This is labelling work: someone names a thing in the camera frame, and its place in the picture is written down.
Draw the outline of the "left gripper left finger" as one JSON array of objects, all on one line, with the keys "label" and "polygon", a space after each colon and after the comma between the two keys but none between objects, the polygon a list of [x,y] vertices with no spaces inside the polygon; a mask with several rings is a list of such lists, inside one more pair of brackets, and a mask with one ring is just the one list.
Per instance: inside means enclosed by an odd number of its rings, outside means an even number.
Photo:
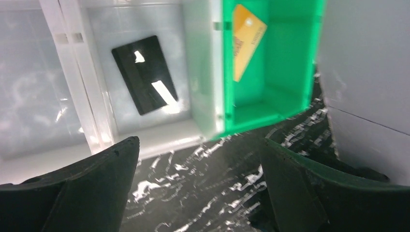
[{"label": "left gripper left finger", "polygon": [[128,137],[98,154],[0,187],[3,232],[117,232],[140,151]]}]

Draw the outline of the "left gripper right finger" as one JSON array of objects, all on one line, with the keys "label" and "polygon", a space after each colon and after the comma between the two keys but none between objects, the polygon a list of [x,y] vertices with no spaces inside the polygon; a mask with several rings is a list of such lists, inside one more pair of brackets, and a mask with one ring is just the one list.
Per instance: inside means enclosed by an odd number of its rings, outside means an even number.
[{"label": "left gripper right finger", "polygon": [[407,232],[410,188],[370,168],[265,139],[261,165],[280,232]]}]

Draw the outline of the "black credit card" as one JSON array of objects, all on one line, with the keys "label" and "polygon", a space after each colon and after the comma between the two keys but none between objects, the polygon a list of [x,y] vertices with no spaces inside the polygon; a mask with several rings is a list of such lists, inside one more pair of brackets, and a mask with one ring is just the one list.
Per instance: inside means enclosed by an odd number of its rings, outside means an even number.
[{"label": "black credit card", "polygon": [[156,35],[113,48],[111,54],[140,115],[177,103],[175,85]]}]

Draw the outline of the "orange credit card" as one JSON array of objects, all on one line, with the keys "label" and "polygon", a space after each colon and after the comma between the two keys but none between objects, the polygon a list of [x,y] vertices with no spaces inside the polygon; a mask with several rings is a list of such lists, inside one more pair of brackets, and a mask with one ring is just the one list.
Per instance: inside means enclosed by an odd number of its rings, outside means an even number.
[{"label": "orange credit card", "polygon": [[267,25],[242,4],[238,4],[234,8],[233,26],[234,81],[239,82]]}]

